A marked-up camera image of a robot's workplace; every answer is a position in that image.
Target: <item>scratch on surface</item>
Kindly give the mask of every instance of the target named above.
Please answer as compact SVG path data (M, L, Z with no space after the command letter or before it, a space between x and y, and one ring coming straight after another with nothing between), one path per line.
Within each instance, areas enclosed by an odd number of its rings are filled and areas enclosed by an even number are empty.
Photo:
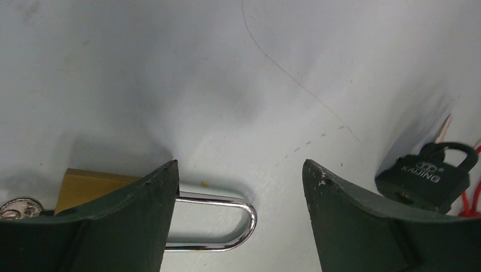
M252 35L251 31L249 30L249 27L247 26L247 19L246 19L246 9L244 8L244 0L240 0L241 4L242 4L242 16L244 17L244 25L246 26L246 30L247 32L249 33L249 36L251 36L251 39L252 41L254 42L254 44L257 46L257 48L259 48L259 50L264 54L264 56L266 56L270 61L272 61L272 63L274 63L279 69L281 69L282 72L284 72L284 74L286 74L288 77L290 77L294 82L296 82L302 89L304 89L304 91L306 91L309 95L311 95L315 100L317 100L319 103L321 103L324 107L326 107L326 109L328 111L330 111L339 121L341 121L345 127L349 130L349 132L351 132L351 134L354 136L354 138L358 141L359 141L359 138L354 134L354 132L352 132L351 128L346 125L346 123L344 122L344 120L341 119L341 117L339 117L339 115L337 115L331 108L329 108L321 99L319 99L317 96L315 96L311 91L309 91L306 87L304 87L304 85L301 84L301 82L299 82L298 80L296 80L293 76L291 76L286 70L284 70L284 68L282 68L279 64L277 64L277 62L275 62L265 51L264 49L262 49L260 47L260 45L257 43L257 41L255 40L254 36Z

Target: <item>black padlock shackle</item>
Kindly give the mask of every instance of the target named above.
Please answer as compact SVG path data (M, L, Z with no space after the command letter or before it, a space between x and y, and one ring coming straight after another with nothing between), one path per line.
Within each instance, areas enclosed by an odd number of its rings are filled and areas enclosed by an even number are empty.
M428 148L419 153L420 156L431 156L437 151L444 151L447 149L460 150L466 153L465 160L457 167L461 170L469 172L478 163L478 153L474 148L463 143L457 142L442 142L442 143L429 143Z

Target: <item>black padlock body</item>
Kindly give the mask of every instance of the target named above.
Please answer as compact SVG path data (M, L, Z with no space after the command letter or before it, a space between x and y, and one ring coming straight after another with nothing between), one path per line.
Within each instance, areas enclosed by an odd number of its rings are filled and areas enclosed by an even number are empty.
M399 158L394 166L375 178L377 189L385 197L405 205L446 214L451 209L451 203L470 185L468 171L478 157L475 152L468 151L465 161L469 159L473 163L469 163L468 167L463 163L462 168L438 160L439 150L433 149L420 155Z

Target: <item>red cord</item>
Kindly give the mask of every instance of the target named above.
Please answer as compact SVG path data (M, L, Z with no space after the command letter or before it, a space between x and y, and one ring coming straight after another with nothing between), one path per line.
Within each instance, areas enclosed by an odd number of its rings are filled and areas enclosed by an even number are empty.
M481 146L476 148L477 153L481 153ZM463 206L465 208L459 215L462 217L469 217L469 218L478 218L481 217L481 212L478 212L478 201L479 195L481 194L481 181L479 181L476 190L474 191L474 196L472 198L472 207L469 208L469 201L467 200L466 192L464 192L461 196L463 199Z

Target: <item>black padlock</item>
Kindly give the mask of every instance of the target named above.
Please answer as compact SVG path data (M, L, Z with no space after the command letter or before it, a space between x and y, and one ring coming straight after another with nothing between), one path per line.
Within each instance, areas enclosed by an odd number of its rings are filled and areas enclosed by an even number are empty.
M447 149L466 153L458 166L444 163L440 152ZM469 171L478 162L474 148L462 143L428 143L418 155L399 158L394 166L375 178L381 194L394 201L423 210L446 214L469 187Z

